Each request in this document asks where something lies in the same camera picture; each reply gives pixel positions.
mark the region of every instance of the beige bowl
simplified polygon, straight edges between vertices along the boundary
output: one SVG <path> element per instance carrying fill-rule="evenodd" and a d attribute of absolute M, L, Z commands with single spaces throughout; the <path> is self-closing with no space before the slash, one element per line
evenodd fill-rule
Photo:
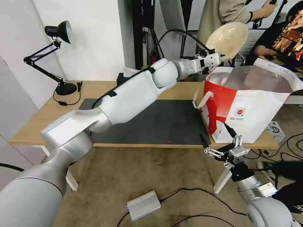
<path fill-rule="evenodd" d="M 233 59 L 248 37 L 248 28 L 240 22 L 232 22 L 222 25 L 215 30 L 206 42 L 209 49 L 215 49 L 216 53 L 225 55 L 222 61 Z"/>

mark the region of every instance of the shopping bag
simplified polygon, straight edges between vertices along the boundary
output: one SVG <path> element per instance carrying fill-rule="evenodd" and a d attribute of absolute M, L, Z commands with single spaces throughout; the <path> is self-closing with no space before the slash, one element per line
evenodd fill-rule
<path fill-rule="evenodd" d="M 196 105 L 216 143 L 231 143 L 223 123 L 254 143 L 288 96 L 303 89 L 303 82 L 290 70 L 257 59 L 253 66 L 217 67 L 205 80 L 203 99 Z"/>

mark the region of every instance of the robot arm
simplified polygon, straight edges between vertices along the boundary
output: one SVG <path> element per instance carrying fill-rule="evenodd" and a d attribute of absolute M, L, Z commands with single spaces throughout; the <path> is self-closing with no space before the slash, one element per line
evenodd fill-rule
<path fill-rule="evenodd" d="M 246 165 L 246 150 L 242 147 L 242 136 L 226 125 L 227 131 L 233 137 L 233 143 L 219 149 L 209 149 L 205 145 L 204 152 L 223 161 L 224 167 L 231 171 L 232 181 L 237 185 L 238 192 L 247 203 L 247 217 L 253 227 L 295 227 L 299 226 L 292 219 L 288 208 L 280 201 L 271 196 L 277 189 L 271 182 L 262 183 L 255 176 L 254 172 Z"/>
<path fill-rule="evenodd" d="M 41 133 L 51 152 L 47 161 L 22 172 L 0 193 L 1 226 L 50 226 L 66 190 L 68 167 L 93 146 L 85 129 L 104 132 L 112 125 L 125 123 L 177 80 L 220 63 L 217 53 L 175 62 L 161 59 L 106 93 L 98 107 L 71 111 L 51 123 Z"/>

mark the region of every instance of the lamp shade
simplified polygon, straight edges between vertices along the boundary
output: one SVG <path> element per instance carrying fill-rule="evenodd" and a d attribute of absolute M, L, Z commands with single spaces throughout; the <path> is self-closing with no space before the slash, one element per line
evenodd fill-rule
<path fill-rule="evenodd" d="M 240 51 L 248 37 L 248 28 L 240 22 L 225 24 L 215 30 L 206 42 L 209 49 L 225 55 L 222 61 L 233 59 Z"/>
<path fill-rule="evenodd" d="M 61 22 L 56 26 L 45 26 L 45 33 L 50 37 L 58 37 L 71 44 L 73 39 L 72 28 L 68 20 Z"/>

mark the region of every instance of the bag handle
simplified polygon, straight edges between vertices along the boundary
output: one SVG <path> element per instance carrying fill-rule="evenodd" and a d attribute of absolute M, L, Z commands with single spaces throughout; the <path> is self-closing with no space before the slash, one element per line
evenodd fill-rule
<path fill-rule="evenodd" d="M 197 99 L 197 96 L 199 94 L 199 91 L 200 91 L 200 86 L 198 87 L 198 89 L 196 90 L 194 96 L 193 96 L 193 106 L 195 109 L 200 109 L 202 106 L 204 106 L 207 102 L 207 100 L 210 98 L 210 97 L 214 97 L 214 93 L 212 93 L 211 91 L 208 91 L 206 92 L 206 94 L 204 95 L 203 99 L 201 100 L 200 104 L 199 105 L 196 105 L 195 101 Z"/>

